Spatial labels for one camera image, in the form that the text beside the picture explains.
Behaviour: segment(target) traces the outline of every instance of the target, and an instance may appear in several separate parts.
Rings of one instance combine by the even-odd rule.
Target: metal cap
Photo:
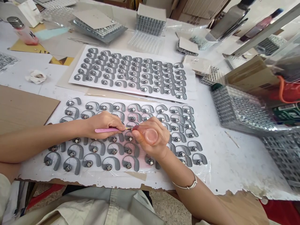
[[[15,28],[24,26],[18,17],[7,17],[7,22],[9,22]]]

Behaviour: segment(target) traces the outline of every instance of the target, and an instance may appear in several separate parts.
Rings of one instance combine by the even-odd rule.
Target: workbench
[[[180,23],[182,22],[167,19],[167,27]],[[70,95],[81,97],[85,94],[55,86],[67,66],[49,64],[52,58],[50,54],[8,50],[18,37],[13,32],[11,25],[6,22],[0,22],[0,30],[0,51],[21,60],[0,75],[1,85],[58,100],[63,100]],[[117,42],[110,45],[110,48],[127,49],[127,41],[132,34],[132,31],[126,31]],[[175,43],[178,41],[175,31],[167,28],[165,34],[162,55],[173,57],[181,62],[183,55],[175,51]],[[222,53],[231,54],[238,49],[240,45],[236,43],[237,39],[237,37],[231,36],[223,43],[201,51],[199,57],[211,60],[214,66],[227,73],[230,68],[225,63]],[[28,76],[31,70],[44,72],[48,76],[47,80],[40,85],[26,81],[25,76]],[[266,196],[268,199],[300,200],[300,195],[294,193],[289,187],[260,139],[221,127],[209,87],[200,83],[199,77],[196,78],[196,85],[197,100],[191,101],[189,104],[199,116],[196,127],[202,139],[203,153],[209,160],[209,175],[204,182],[211,191],[216,195],[223,195],[228,190],[236,193],[238,190],[244,189],[258,197]],[[41,176],[32,180],[48,181],[46,177],[41,178]],[[135,177],[120,177],[118,181],[114,178],[103,182],[106,182],[106,187],[118,187],[115,185],[116,182],[125,182],[126,188],[140,188],[143,184],[154,189],[174,189],[166,176],[160,177],[154,173],[147,174],[145,181]]]

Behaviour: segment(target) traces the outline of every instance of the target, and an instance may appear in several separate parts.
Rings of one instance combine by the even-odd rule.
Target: shirt
[[[0,174],[0,221],[9,199],[10,182]],[[32,211],[12,225],[166,225],[142,191],[87,187]],[[205,221],[196,225],[209,225]]]

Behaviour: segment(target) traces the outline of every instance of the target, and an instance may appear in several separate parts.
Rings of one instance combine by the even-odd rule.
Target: bracelet
[[[194,188],[195,186],[196,186],[196,184],[197,184],[197,177],[196,177],[196,175],[194,174],[194,177],[195,177],[195,180],[194,180],[194,183],[191,185],[191,186],[187,186],[187,187],[181,187],[181,186],[179,186],[179,185],[177,185],[177,184],[175,184],[174,182],[172,182],[176,187],[179,187],[179,188],[182,188],[182,189],[192,189],[192,188]]]

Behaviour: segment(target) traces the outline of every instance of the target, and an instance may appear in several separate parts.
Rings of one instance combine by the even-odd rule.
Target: cardboard box
[[[191,15],[188,15],[188,14],[181,13],[180,17],[178,18],[178,21],[182,21],[182,22],[185,22],[185,23],[190,23],[190,24],[197,25],[197,26],[208,26],[212,20],[203,19],[203,18],[200,18],[200,17],[191,16]]]
[[[59,100],[0,85],[0,135],[43,126]]]
[[[279,79],[265,65],[260,56],[255,56],[217,82],[230,84],[243,92],[266,98],[271,91],[279,87]]]
[[[183,13],[204,19],[213,19],[229,0],[188,0]]]

